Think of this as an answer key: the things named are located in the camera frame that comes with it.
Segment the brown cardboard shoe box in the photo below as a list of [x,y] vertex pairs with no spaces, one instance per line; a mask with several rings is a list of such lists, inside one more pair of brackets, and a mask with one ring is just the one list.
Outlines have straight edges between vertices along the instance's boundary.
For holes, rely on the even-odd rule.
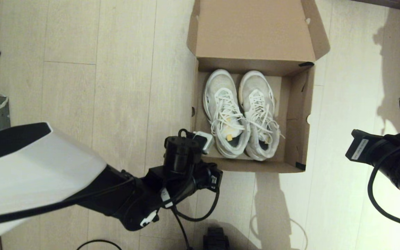
[[273,158],[227,159],[213,146],[206,161],[225,171],[301,173],[309,156],[315,63],[330,50],[315,0],[195,0],[187,47],[197,62],[191,129],[210,132],[203,108],[207,77],[227,70],[240,84],[261,72],[274,92],[282,136]]

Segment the white mesh sneaker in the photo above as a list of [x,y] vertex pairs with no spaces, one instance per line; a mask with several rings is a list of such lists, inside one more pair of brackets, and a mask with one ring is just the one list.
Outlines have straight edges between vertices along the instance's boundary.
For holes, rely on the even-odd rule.
[[243,154],[250,138],[250,125],[240,111],[235,82],[228,71],[218,69],[207,79],[203,108],[218,152],[230,159]]
[[275,120],[276,101],[268,80],[259,71],[247,72],[240,81],[238,95],[250,128],[246,153],[257,161],[273,158],[283,135]]

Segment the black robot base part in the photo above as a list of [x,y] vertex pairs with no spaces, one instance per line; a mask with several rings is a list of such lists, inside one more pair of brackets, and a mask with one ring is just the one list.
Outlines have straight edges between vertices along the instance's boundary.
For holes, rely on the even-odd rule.
[[229,239],[222,227],[209,227],[203,236],[203,250],[230,250]]

